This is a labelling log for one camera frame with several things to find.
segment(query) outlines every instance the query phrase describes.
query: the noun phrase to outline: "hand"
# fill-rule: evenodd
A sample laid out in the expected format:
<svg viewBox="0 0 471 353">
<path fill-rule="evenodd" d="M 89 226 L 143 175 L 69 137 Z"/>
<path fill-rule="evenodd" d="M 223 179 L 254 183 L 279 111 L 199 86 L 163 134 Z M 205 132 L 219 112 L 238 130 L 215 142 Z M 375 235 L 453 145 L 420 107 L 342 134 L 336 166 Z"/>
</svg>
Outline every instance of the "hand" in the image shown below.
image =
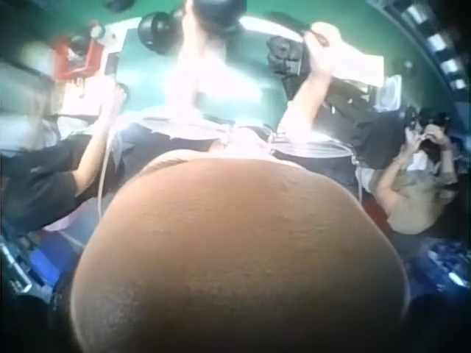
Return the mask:
<svg viewBox="0 0 471 353">
<path fill-rule="evenodd" d="M 446 136 L 443 129 L 437 125 L 427 125 L 424 130 L 424 136 L 427 140 L 430 140 L 441 147 L 450 145 L 450 139 Z"/>
<path fill-rule="evenodd" d="M 208 41 L 208 34 L 198 23 L 193 10 L 193 0 L 185 3 L 185 15 L 182 19 L 183 45 L 191 46 L 203 52 Z"/>
<path fill-rule="evenodd" d="M 423 135 L 411 132 L 408 136 L 408 142 L 401 148 L 397 160 L 401 164 L 407 164 L 412 156 L 419 150 L 420 144 L 424 141 Z"/>
<path fill-rule="evenodd" d="M 121 112 L 121 108 L 127 96 L 123 88 L 117 85 L 112 79 L 108 80 L 105 86 L 107 86 L 107 90 L 105 91 L 107 92 L 107 96 L 102 104 L 99 120 L 110 123 L 113 122 Z"/>
<path fill-rule="evenodd" d="M 306 34 L 305 42 L 313 73 L 332 76 L 342 44 L 339 29 L 331 24 L 316 22 L 311 26 L 311 32 Z"/>
</svg>

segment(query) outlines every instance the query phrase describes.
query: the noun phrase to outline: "black shirt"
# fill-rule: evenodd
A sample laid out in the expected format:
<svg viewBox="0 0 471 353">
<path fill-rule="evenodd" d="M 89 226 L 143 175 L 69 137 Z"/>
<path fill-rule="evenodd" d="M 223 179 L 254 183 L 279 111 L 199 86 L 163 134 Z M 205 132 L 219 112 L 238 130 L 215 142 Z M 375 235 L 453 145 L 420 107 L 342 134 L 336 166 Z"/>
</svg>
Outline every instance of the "black shirt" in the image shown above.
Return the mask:
<svg viewBox="0 0 471 353">
<path fill-rule="evenodd" d="M 99 175 L 75 196 L 77 186 L 71 173 L 78 168 L 90 139 L 90 135 L 73 135 L 52 147 L 2 158 L 8 182 L 2 191 L 1 216 L 9 232 L 20 235 L 39 230 L 96 197 Z M 118 184 L 113 158 L 106 175 L 105 192 Z"/>
</svg>

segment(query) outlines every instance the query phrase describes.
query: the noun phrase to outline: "person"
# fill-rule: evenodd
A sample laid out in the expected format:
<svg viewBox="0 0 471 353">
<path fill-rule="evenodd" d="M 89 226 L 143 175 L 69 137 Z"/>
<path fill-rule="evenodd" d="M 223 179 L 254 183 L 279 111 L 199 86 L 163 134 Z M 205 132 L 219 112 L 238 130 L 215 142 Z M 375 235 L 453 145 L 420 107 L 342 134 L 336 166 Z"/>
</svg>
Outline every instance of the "person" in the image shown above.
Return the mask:
<svg viewBox="0 0 471 353">
<path fill-rule="evenodd" d="M 54 146 L 1 158 L 3 232 L 25 235 L 69 215 L 97 194 L 110 127 L 125 100 L 124 91 L 108 80 L 105 99 L 93 134 L 72 135 Z M 115 161 L 107 166 L 105 190 L 117 185 Z"/>
<path fill-rule="evenodd" d="M 311 89 L 327 85 L 329 50 L 312 56 L 294 119 L 322 102 Z M 383 352 L 408 304 L 387 239 L 334 181 L 230 153 L 145 168 L 120 189 L 60 286 L 77 349 Z"/>
<path fill-rule="evenodd" d="M 408 131 L 407 143 L 384 170 L 362 168 L 360 183 L 384 209 L 395 232 L 417 235 L 432 227 L 455 193 L 447 186 L 457 181 L 450 139 L 437 125 L 424 132 Z M 436 176 L 427 155 L 420 151 L 424 140 L 441 150 L 440 172 Z"/>
<path fill-rule="evenodd" d="M 186 16 L 183 19 L 183 46 L 177 61 L 177 71 L 172 86 L 167 94 L 167 107 L 175 119 L 198 119 L 195 103 L 205 81 L 205 59 L 208 49 L 220 47 L 212 44 L 213 38 L 199 27 L 191 10 L 192 1 L 186 2 Z M 340 32 L 334 26 L 316 23 L 312 30 L 324 35 L 330 41 L 328 48 L 323 48 L 314 34 L 306 38 L 311 53 L 311 74 L 298 90 L 287 111 L 285 112 L 279 130 L 291 139 L 308 138 L 319 107 L 327 94 L 335 56 L 341 44 Z M 218 140 L 208 152 L 193 150 L 174 150 L 160 155 L 146 168 L 164 168 L 167 165 L 205 157 L 243 157 L 278 160 L 271 155 L 271 149 L 263 138 L 249 127 L 235 128 L 228 141 Z"/>
</svg>

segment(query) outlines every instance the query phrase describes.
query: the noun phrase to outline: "wire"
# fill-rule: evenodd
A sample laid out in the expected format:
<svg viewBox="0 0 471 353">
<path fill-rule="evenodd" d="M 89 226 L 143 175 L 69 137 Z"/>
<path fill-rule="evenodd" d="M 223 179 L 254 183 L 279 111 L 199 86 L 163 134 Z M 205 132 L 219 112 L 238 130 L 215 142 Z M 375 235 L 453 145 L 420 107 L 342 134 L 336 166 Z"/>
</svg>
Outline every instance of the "wire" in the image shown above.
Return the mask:
<svg viewBox="0 0 471 353">
<path fill-rule="evenodd" d="M 106 169 L 108 166 L 108 161 L 110 160 L 110 155 L 113 152 L 111 148 L 111 146 L 113 145 L 113 140 L 115 137 L 119 138 L 117 131 L 118 130 L 116 130 L 115 132 L 110 131 L 110 134 L 108 135 L 108 139 L 106 142 L 105 155 L 103 157 L 103 166 L 102 166 L 102 171 L 100 173 L 100 179 L 99 179 L 99 184 L 98 184 L 98 195 L 96 197 L 99 221 L 101 221 L 102 219 L 102 200 L 103 200 L 103 190 L 105 188 Z"/>
</svg>

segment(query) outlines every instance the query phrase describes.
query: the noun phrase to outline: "blue object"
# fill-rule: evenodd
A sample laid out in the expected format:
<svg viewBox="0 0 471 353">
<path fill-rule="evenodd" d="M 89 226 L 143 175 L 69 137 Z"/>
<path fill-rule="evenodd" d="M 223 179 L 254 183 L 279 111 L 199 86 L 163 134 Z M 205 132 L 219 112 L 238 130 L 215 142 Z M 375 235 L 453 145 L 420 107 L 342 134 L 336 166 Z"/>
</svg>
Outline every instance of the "blue object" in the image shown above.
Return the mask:
<svg viewBox="0 0 471 353">
<path fill-rule="evenodd" d="M 42 280 L 54 287 L 59 276 L 67 271 L 76 255 L 71 245 L 57 232 L 51 232 L 30 255 L 32 267 Z"/>
</svg>

